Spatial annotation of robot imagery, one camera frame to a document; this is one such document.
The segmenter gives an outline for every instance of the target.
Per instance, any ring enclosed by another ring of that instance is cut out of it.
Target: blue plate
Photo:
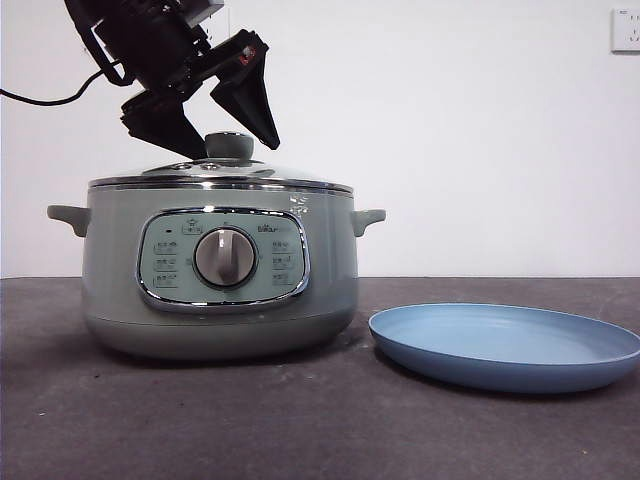
[[[587,317],[526,307],[411,305],[376,313],[382,351],[429,377],[475,388],[564,393],[608,385],[640,361],[640,337]]]

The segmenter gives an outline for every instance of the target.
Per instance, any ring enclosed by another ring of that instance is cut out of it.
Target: power cord
[[[115,65],[118,65],[119,63],[120,61],[111,62],[111,65],[115,66]],[[30,105],[37,105],[38,107],[57,107],[59,105],[66,105],[68,103],[74,102],[77,99],[79,99],[82,96],[82,94],[87,91],[87,88],[89,88],[89,85],[91,85],[91,83],[97,78],[100,78],[103,74],[104,72],[102,70],[94,73],[82,84],[80,89],[74,95],[71,95],[70,97],[67,97],[67,98],[62,98],[60,100],[34,100],[32,98],[23,97],[22,95],[18,95],[16,93],[12,93],[3,89],[0,89],[0,95],[4,95],[5,97],[11,98],[12,100],[17,100],[18,102],[24,102]]]

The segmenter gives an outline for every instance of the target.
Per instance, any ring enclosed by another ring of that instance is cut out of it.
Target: control knob
[[[219,228],[207,233],[195,251],[198,272],[216,287],[233,287],[242,283],[253,272],[255,260],[251,240],[232,228]]]

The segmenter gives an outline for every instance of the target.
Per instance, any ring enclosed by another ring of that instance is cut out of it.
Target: dark gray surface
[[[434,301],[506,303],[640,332],[640,279],[364,279],[321,348],[175,364],[99,348],[78,279],[2,282],[2,468],[20,479],[640,478],[640,370],[589,393],[452,387],[387,361],[366,321]]]

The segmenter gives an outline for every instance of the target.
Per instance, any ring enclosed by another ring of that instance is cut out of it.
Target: electrical socket
[[[640,8],[613,10],[612,52],[640,52]]]

